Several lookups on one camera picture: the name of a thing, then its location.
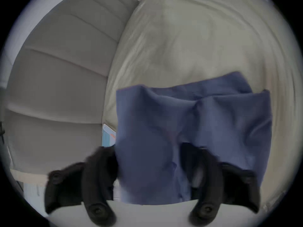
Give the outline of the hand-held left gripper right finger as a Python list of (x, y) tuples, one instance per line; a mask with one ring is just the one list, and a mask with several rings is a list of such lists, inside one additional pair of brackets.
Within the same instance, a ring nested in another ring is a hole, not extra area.
[(181, 144), (181, 167), (191, 187), (191, 199), (198, 200), (188, 220), (194, 226), (207, 226), (221, 204), (244, 206), (257, 214), (260, 190), (251, 170), (220, 162), (205, 148)]

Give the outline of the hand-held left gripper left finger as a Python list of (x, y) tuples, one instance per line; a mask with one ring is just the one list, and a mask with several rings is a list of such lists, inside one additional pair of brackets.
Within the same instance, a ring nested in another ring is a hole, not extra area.
[(107, 201), (113, 200), (118, 176), (115, 146), (100, 147), (85, 162), (51, 171), (45, 188), (45, 211), (84, 204), (90, 220), (98, 226), (113, 226), (116, 215)]

